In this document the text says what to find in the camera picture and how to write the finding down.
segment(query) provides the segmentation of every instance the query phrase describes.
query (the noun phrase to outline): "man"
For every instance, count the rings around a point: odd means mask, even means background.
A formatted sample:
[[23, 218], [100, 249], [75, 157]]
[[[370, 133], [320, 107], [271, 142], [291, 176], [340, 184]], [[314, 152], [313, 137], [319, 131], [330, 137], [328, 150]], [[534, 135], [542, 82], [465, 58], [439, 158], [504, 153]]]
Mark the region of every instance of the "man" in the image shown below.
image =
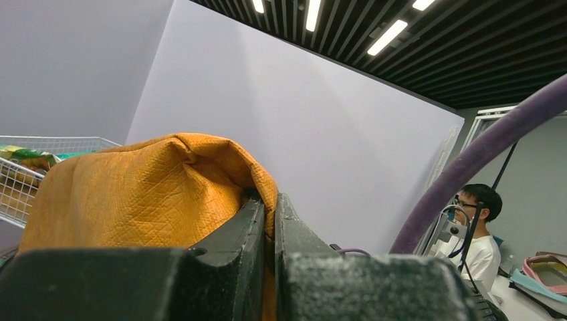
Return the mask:
[[[478, 203], [483, 203], [480, 211], [477, 227], [473, 234], [471, 247], [465, 260], [474, 281], [482, 282], [487, 291], [492, 289], [492, 284], [496, 279], [498, 267], [500, 266], [500, 251], [496, 241], [490, 235], [486, 224], [493, 221], [502, 210], [502, 199], [492, 188], [484, 184], [465, 185], [458, 195], [457, 204], [465, 212], [455, 211], [455, 219], [461, 224], [466, 224], [465, 216], [470, 222], [478, 208]], [[458, 237], [451, 237], [449, 242], [440, 242], [436, 250], [436, 257], [447, 257], [450, 253], [461, 248], [463, 240]], [[450, 259], [455, 265], [461, 261], [461, 254]], [[463, 268], [461, 276], [469, 280], [467, 270]]]

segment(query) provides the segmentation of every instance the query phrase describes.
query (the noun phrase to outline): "textured orange material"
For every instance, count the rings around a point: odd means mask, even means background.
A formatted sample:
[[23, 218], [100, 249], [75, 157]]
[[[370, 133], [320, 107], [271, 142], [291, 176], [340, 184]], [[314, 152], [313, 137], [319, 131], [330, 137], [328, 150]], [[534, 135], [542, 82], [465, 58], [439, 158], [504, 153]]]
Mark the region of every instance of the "textured orange material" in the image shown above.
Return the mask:
[[[253, 188], [265, 203], [267, 248], [273, 253], [276, 184], [231, 140], [172, 134], [77, 156], [54, 166], [41, 182], [20, 253], [46, 247], [189, 247], [232, 218], [244, 190]], [[264, 320], [275, 320], [275, 282], [268, 270]]]

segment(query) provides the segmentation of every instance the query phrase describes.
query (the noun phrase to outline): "desk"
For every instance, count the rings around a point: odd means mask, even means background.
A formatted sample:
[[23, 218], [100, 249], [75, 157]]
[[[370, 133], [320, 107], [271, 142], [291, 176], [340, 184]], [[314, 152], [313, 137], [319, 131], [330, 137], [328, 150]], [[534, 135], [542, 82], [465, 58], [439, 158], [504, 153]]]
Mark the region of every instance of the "desk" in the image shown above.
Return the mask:
[[502, 299], [500, 309], [509, 321], [556, 321], [537, 303], [531, 301], [515, 289], [508, 287], [508, 279], [496, 277], [491, 293]]

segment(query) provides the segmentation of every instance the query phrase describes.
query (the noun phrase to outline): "black pole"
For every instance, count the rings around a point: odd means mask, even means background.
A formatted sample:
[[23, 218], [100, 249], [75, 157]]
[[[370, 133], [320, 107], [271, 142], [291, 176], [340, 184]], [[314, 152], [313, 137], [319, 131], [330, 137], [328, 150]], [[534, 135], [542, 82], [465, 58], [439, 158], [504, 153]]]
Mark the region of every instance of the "black pole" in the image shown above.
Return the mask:
[[465, 259], [467, 259], [467, 254], [469, 253], [469, 247], [471, 247], [471, 242], [473, 241], [473, 234], [475, 233], [475, 229], [477, 228], [477, 223], [480, 218], [480, 211], [482, 211], [484, 207], [484, 203], [479, 202], [477, 205], [477, 211], [475, 212], [475, 216], [473, 217], [473, 222], [471, 223], [471, 228], [469, 233], [465, 236], [463, 253], [461, 254], [461, 264], [459, 265], [459, 273], [463, 271], [463, 266], [465, 265]]
[[512, 154], [514, 153], [514, 150], [516, 149], [517, 145], [518, 142], [515, 142], [514, 145], [512, 145], [512, 147], [510, 148], [510, 151], [508, 152], [508, 156], [506, 156], [506, 160], [504, 161], [504, 164], [502, 164], [502, 168], [500, 168], [500, 172], [498, 172], [498, 176], [496, 176], [496, 181], [494, 181], [494, 184], [492, 185], [492, 189], [496, 189], [498, 183], [500, 183], [500, 179], [502, 178], [502, 175], [504, 175], [504, 171], [506, 170], [506, 167], [508, 166], [508, 162], [510, 162], [510, 158], [512, 157]]

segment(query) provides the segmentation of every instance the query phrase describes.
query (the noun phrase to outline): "black slatted ceiling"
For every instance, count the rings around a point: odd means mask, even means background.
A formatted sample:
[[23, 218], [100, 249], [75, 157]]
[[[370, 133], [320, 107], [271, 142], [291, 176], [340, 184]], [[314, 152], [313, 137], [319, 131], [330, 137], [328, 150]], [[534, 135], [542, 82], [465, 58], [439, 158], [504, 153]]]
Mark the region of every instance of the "black slatted ceiling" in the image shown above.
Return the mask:
[[[455, 109], [515, 104], [567, 73], [567, 0], [192, 0], [232, 19]], [[397, 19], [409, 25], [377, 56]]]

